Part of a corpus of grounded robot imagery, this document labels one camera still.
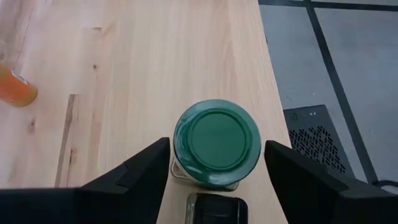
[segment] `metal vent grille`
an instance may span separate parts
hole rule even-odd
[[[346,167],[340,162],[338,149],[333,144],[330,133],[323,126],[291,130],[289,137],[292,149],[345,174]]]

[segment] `orange bottle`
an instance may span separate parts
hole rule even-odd
[[[22,107],[34,101],[36,96],[36,87],[0,62],[0,100]]]

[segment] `light wood surface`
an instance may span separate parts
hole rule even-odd
[[[290,145],[256,0],[0,0],[0,58],[39,89],[25,108],[0,103],[2,188],[83,185],[212,98]],[[183,223],[196,191],[169,177],[158,223]],[[222,194],[250,223],[286,222],[263,159]]]

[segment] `green jar lid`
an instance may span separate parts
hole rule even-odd
[[[247,176],[261,151],[254,120],[226,100],[191,106],[178,121],[174,150],[182,168],[208,185],[229,185]]]

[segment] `wooden tabletop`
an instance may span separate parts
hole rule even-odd
[[[213,98],[290,145],[257,0],[0,0],[0,58],[39,90],[25,108],[0,103],[2,188],[83,185]],[[196,191],[170,175],[158,223],[183,223]],[[286,223],[263,157],[221,194],[243,198],[250,223]]]

